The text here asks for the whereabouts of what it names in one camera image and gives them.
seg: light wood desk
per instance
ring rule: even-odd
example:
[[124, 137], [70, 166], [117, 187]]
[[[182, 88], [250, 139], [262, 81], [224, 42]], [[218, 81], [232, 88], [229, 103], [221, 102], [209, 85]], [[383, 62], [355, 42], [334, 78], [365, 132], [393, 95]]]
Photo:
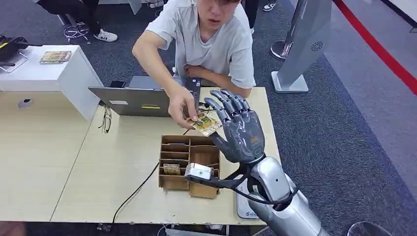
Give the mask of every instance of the light wood desk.
[[[202, 88], [201, 99], [209, 94]], [[264, 88], [254, 88], [248, 99], [264, 129], [267, 155], [279, 160], [275, 133]], [[119, 117], [113, 112], [112, 126], [103, 134], [98, 126], [99, 108], [75, 162], [57, 209], [54, 222], [111, 222], [116, 209], [150, 174], [159, 158], [162, 134], [185, 130], [171, 118]], [[221, 177], [237, 164], [221, 156]], [[121, 210], [116, 222], [263, 225], [237, 215], [236, 194], [220, 190], [216, 199], [191, 198], [188, 191], [164, 191], [155, 172], [139, 193]]]
[[50, 221], [89, 124], [60, 92], [0, 91], [0, 221]]

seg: gray laptop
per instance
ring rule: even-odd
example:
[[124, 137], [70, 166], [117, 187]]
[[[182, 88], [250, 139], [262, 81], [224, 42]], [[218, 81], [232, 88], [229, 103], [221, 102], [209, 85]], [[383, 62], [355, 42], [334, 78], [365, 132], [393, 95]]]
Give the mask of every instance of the gray laptop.
[[[200, 78], [175, 78], [194, 96], [200, 98]], [[150, 76], [133, 76], [128, 88], [89, 87], [97, 97], [121, 116], [169, 117], [169, 98]]]

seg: robotic finger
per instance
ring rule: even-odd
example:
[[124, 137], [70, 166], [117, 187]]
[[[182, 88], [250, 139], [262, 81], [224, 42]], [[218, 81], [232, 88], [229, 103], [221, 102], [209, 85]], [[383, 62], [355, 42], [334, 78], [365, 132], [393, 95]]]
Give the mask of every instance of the robotic finger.
[[217, 90], [210, 91], [210, 94], [215, 96], [217, 99], [219, 99], [220, 102], [223, 103], [224, 109], [226, 110], [226, 112], [228, 113], [230, 117], [233, 117], [238, 114], [235, 108], [233, 107], [231, 100], [227, 96], [225, 96], [224, 94], [222, 94], [220, 91], [217, 91]]
[[225, 89], [221, 89], [220, 92], [229, 98], [237, 112], [240, 113], [243, 110], [243, 104], [240, 102], [239, 98], [236, 95]]
[[246, 101], [246, 99], [244, 99], [242, 96], [240, 95], [236, 95], [236, 97], [238, 97], [239, 101], [242, 103], [243, 105], [243, 112], [244, 111], [250, 111], [250, 106], [249, 103]]
[[204, 98], [204, 101], [213, 107], [223, 124], [230, 122], [230, 116], [227, 114], [226, 110], [224, 110], [224, 108], [220, 106], [216, 101], [209, 97]]

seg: cardboard box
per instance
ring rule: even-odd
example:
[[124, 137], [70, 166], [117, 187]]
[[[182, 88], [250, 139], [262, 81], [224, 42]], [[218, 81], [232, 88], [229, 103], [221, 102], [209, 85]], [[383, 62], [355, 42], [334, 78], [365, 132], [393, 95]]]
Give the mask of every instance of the cardboard box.
[[[220, 176], [220, 151], [210, 138], [191, 135], [162, 135], [159, 187], [169, 190], [189, 190], [192, 197], [215, 198], [219, 194], [219, 189], [188, 182], [184, 179], [185, 168], [189, 163], [212, 167], [214, 177]], [[180, 174], [167, 174], [164, 164], [179, 165]]]

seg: round metal base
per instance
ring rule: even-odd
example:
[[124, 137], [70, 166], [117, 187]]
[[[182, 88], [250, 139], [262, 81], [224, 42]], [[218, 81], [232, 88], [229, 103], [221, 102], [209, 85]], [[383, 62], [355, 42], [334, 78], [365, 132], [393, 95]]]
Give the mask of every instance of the round metal base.
[[276, 41], [271, 45], [272, 56], [278, 60], [285, 60], [288, 53], [284, 53], [284, 41]]
[[392, 236], [392, 234], [379, 225], [361, 221], [354, 223], [350, 227], [348, 236]]

